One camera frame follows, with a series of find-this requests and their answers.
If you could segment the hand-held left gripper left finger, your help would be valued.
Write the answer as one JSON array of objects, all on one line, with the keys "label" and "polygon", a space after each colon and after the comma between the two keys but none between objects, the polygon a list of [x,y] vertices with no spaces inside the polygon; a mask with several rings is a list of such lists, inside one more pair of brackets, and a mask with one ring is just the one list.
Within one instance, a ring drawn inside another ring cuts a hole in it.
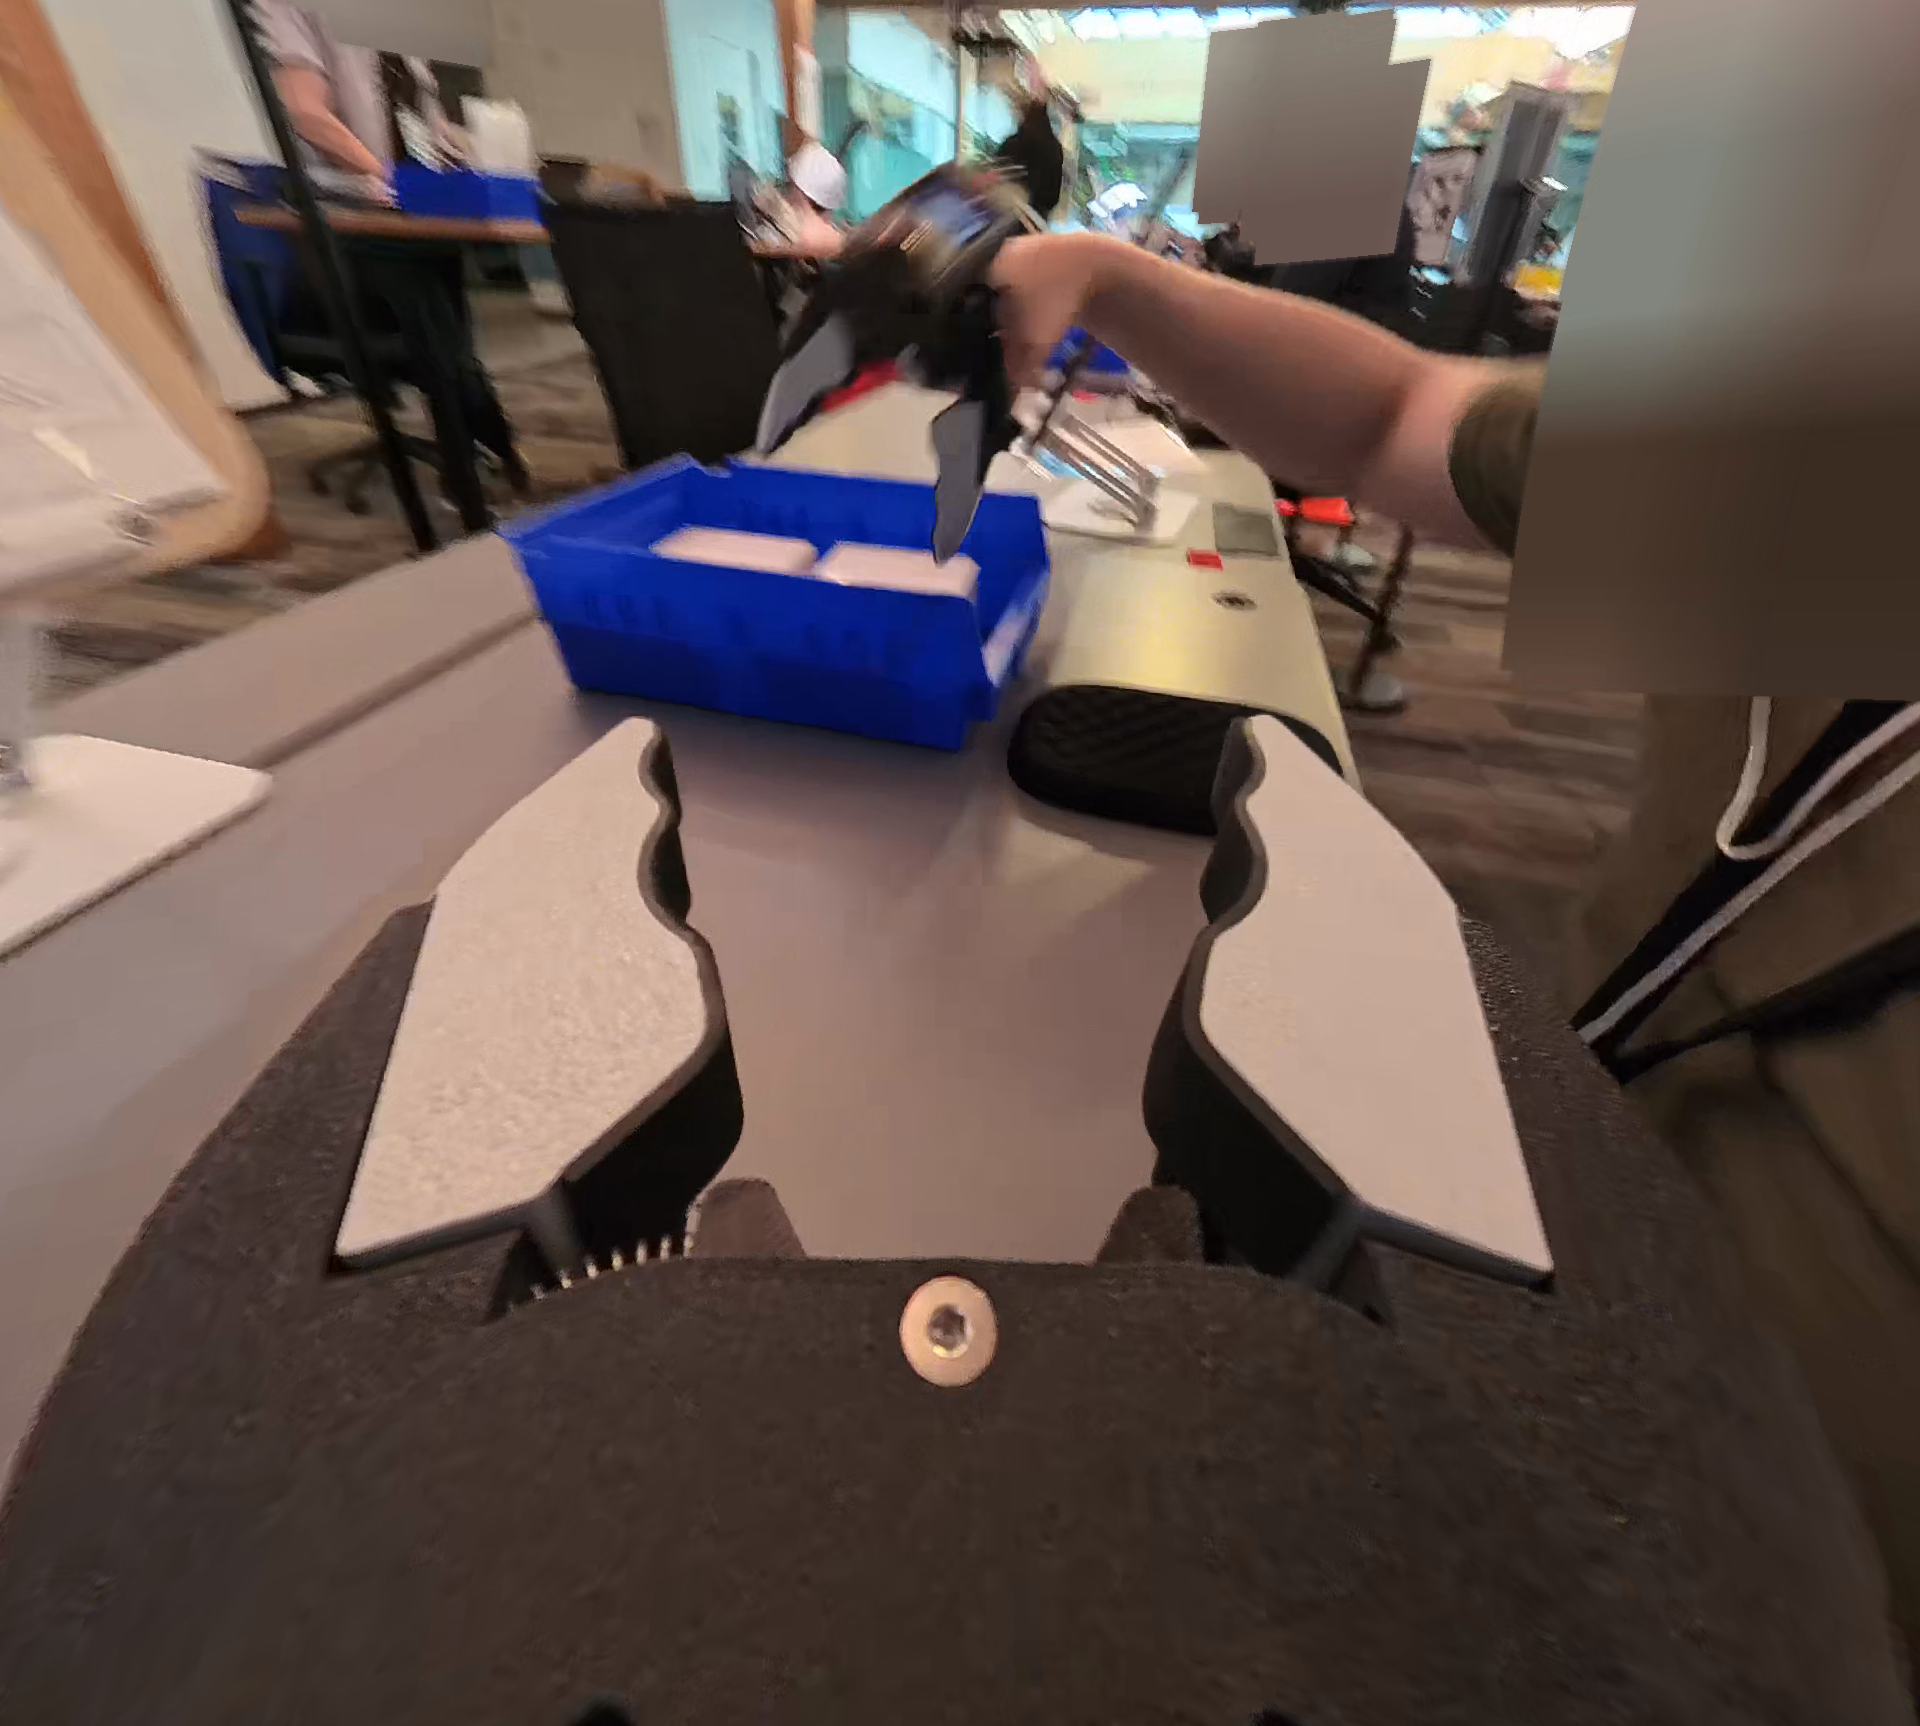
[{"label": "hand-held left gripper left finger", "polygon": [[550,1276],[669,1253],[743,1131],[665,732],[630,718],[444,874],[334,1240],[516,1236]]}]

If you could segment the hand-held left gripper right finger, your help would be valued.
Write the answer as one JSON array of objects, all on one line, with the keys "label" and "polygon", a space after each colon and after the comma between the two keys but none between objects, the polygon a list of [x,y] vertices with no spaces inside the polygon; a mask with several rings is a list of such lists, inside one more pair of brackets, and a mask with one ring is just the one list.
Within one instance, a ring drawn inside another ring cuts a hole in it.
[{"label": "hand-held left gripper right finger", "polygon": [[1331,1292],[1365,1248],[1525,1292],[1556,1269],[1462,914],[1273,715],[1211,782],[1204,923],[1155,1030],[1155,1186],[1215,1265]]}]

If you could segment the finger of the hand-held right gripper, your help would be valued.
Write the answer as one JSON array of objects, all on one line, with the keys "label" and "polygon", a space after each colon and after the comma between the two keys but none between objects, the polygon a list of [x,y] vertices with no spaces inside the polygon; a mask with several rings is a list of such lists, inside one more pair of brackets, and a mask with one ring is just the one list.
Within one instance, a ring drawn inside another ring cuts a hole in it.
[{"label": "finger of the hand-held right gripper", "polygon": [[756,434],[756,458],[769,458],[787,442],[830,395],[839,393],[857,370],[851,323],[834,313],[779,360],[763,395]]},{"label": "finger of the hand-held right gripper", "polygon": [[927,444],[934,460],[927,548],[945,565],[962,554],[995,458],[988,406],[956,397],[929,420]]}]

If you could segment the white cardboard mailer box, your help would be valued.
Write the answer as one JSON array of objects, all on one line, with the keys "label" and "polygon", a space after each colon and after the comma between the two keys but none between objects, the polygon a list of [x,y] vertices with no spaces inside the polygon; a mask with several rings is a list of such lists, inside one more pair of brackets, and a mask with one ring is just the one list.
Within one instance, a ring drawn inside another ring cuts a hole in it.
[{"label": "white cardboard mailer box", "polygon": [[660,562],[684,562],[774,576],[803,576],[820,560],[807,539],[786,539],[732,528],[684,527],[652,542]]},{"label": "white cardboard mailer box", "polygon": [[972,602],[980,569],[967,554],[935,558],[924,546],[839,541],[807,571],[812,581],[870,592],[900,592]]}]

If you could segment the blue plastic bin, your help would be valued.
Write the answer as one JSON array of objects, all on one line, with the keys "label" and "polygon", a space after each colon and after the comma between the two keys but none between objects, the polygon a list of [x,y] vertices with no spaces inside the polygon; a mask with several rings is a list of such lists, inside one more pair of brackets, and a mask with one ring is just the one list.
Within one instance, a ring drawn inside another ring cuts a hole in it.
[{"label": "blue plastic bin", "polygon": [[531,174],[428,166],[404,158],[392,171],[395,209],[418,221],[540,227],[542,184]]},{"label": "blue plastic bin", "polygon": [[842,546],[924,557],[934,499],[921,483],[676,457],[498,536],[582,693],[952,754],[995,717],[1039,628],[1050,558],[1031,495],[977,501],[962,541],[972,590],[960,594],[660,548],[706,530],[790,542],[815,562]]}]

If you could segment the person's right forearm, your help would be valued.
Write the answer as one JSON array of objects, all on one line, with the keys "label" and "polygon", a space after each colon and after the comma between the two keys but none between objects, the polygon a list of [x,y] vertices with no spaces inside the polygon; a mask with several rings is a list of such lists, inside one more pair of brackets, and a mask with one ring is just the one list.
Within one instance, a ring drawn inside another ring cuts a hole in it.
[{"label": "person's right forearm", "polygon": [[1237,455],[1415,539],[1510,560],[1545,368],[1096,242],[1081,324]]}]

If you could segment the person's right hand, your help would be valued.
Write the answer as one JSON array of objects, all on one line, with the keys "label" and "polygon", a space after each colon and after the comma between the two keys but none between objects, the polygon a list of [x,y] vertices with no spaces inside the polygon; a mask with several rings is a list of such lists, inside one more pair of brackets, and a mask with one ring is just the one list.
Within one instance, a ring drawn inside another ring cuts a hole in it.
[{"label": "person's right hand", "polygon": [[1101,235],[1021,235],[997,251],[988,283],[1009,381],[1038,386],[1074,328],[1146,366],[1158,261]]}]

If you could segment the black office chair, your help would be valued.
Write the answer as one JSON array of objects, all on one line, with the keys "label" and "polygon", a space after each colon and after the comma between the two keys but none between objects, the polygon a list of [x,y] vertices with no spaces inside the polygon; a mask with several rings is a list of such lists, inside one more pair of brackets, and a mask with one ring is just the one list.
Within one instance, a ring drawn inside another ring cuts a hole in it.
[{"label": "black office chair", "polygon": [[542,227],[620,464],[747,455],[779,328],[732,204],[559,201]]}]

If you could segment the metal document stand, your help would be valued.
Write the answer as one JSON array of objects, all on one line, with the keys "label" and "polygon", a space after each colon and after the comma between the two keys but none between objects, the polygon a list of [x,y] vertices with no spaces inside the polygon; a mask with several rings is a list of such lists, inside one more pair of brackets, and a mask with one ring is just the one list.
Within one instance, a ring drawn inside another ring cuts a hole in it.
[{"label": "metal document stand", "polygon": [[1118,391],[1039,402],[1021,440],[1053,532],[1172,546],[1205,495],[1205,464],[1159,412]]}]

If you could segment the black wrist rest pad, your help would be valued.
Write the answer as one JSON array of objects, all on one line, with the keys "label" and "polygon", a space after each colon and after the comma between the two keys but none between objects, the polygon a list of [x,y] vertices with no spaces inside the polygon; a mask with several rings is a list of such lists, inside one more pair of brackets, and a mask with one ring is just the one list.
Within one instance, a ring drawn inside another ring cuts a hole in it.
[{"label": "black wrist rest pad", "polygon": [[1346,780],[1328,735],[1301,718],[1107,682],[1039,693],[1011,728],[1005,771],[1018,793],[1048,808],[1211,841],[1221,762],[1236,751],[1236,728],[1255,717],[1271,717]]}]

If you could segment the wooden document stand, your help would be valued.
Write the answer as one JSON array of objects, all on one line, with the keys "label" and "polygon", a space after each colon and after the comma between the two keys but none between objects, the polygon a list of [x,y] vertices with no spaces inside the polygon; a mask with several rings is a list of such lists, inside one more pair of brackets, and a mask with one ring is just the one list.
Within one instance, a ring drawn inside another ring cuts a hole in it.
[{"label": "wooden document stand", "polygon": [[1,598],[1,950],[12,955],[201,845],[267,793],[265,775],[101,736],[38,731],[44,636],[83,597],[243,548],[269,477],[219,401],[146,251],[40,0],[3,0],[1,221],[42,242],[108,347],[228,484],[163,521],[115,569]]}]

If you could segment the wooden table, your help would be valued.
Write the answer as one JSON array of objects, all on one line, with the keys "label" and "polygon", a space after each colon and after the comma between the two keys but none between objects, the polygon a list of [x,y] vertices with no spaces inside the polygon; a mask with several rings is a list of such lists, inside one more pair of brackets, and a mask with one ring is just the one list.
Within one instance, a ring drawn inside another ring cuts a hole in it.
[{"label": "wooden table", "polygon": [[[239,202],[231,209],[237,227],[300,236],[312,227],[289,204]],[[406,212],[387,207],[321,202],[317,223],[340,239],[472,249],[547,249],[551,235],[540,219],[488,219],[465,215]]]}]

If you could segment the black tripod pole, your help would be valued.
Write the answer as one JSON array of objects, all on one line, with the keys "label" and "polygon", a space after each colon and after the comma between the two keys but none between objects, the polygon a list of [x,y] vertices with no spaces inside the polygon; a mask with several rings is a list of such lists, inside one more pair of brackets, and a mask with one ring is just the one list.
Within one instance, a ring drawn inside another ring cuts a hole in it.
[{"label": "black tripod pole", "polygon": [[342,251],[326,223],[301,152],[292,115],[280,98],[276,69],[264,45],[252,0],[222,0],[231,22],[242,58],[252,81],[254,96],[265,129],[280,155],[284,194],[293,212],[293,232],[313,275],[317,298],[323,305],[334,338],[340,345],[347,385],[358,397],[371,427],[379,463],[397,504],[399,521],[420,557],[439,550],[438,532],[428,517],[414,458],[404,446],[397,425],[386,406],[386,381],[373,366],[371,341]]}]

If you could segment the blue striped jacket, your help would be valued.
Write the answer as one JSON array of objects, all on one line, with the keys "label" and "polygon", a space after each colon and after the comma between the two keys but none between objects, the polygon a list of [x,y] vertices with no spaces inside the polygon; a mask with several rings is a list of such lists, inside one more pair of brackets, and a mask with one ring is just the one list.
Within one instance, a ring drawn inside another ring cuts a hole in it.
[{"label": "blue striped jacket", "polygon": [[242,221],[242,211],[284,209],[284,169],[278,163],[196,151],[203,225],[228,310],[259,370],[286,391],[286,366],[276,347],[278,323],[300,275],[292,236]]}]

